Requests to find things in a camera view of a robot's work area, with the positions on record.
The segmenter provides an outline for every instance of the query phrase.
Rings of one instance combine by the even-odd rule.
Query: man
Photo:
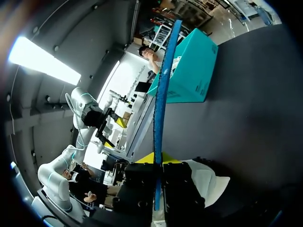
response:
[[[162,49],[155,52],[148,46],[141,46],[139,48],[139,55],[149,60],[148,68],[156,74],[160,71],[164,54],[165,51]]]
[[[81,167],[77,166],[74,171],[65,170],[62,176],[69,181],[70,191],[78,200],[86,203],[94,202],[94,206],[104,204],[112,207],[113,198],[120,190],[118,186],[106,186],[91,180],[94,173],[85,163]]]

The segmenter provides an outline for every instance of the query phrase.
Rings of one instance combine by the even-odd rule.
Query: bolt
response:
[[[8,93],[8,94],[6,95],[6,101],[7,101],[7,102],[10,101],[10,93]]]
[[[45,99],[47,100],[48,103],[51,101],[51,97],[50,96],[45,96]]]
[[[35,34],[38,31],[38,26],[34,27],[33,33]]]

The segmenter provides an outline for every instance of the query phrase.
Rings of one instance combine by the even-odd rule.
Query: robotic arm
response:
[[[74,113],[73,124],[79,131],[76,146],[69,145],[52,162],[41,165],[38,169],[38,179],[44,185],[44,191],[49,198],[66,212],[71,212],[74,206],[70,200],[69,183],[61,174],[66,169],[73,169],[72,161],[82,164],[87,146],[96,129],[96,137],[101,140],[97,152],[100,153],[107,144],[114,147],[103,135],[103,131],[107,135],[111,133],[110,127],[107,127],[108,117],[113,118],[121,127],[126,128],[126,126],[122,118],[110,108],[112,99],[107,103],[105,109],[101,110],[89,93],[77,87],[72,91],[71,96],[66,94],[66,101]]]

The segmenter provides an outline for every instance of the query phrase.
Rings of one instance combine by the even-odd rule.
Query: gray wall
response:
[[[129,42],[129,21],[133,16],[134,3],[71,0],[62,5],[64,2],[60,0],[45,5],[33,15],[21,35],[80,73],[81,80],[77,87],[87,89],[97,98],[113,66],[123,56],[125,44]],[[33,34],[36,26],[40,30]],[[59,46],[58,51],[54,50],[55,46]],[[53,106],[45,104],[45,96],[50,96],[52,103],[66,103],[65,93],[71,93],[76,86],[39,72],[18,69],[13,64],[8,65],[8,71],[10,77],[6,93],[11,92],[15,76],[16,79],[10,103],[15,135],[9,103],[6,103],[4,110],[7,141],[29,189],[35,193],[40,187],[37,168],[57,157],[70,143],[72,136],[72,113],[68,106],[60,108],[56,105],[53,109]]]

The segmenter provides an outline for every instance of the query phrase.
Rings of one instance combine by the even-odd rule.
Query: fluorescent light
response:
[[[77,85],[81,75],[53,57],[25,37],[19,37],[10,54],[9,60],[17,65],[45,73],[51,77]]]
[[[101,97],[103,96],[103,93],[105,92],[105,89],[107,88],[108,83],[109,83],[109,81],[111,80],[111,78],[113,77],[113,75],[114,75],[115,71],[117,70],[119,64],[120,64],[120,61],[117,61],[117,63],[116,63],[115,66],[113,67],[113,70],[110,72],[108,78],[106,79],[105,84],[103,85],[102,90],[101,90],[101,92],[100,92],[100,94],[99,94],[99,96],[98,96],[97,103],[100,102]]]

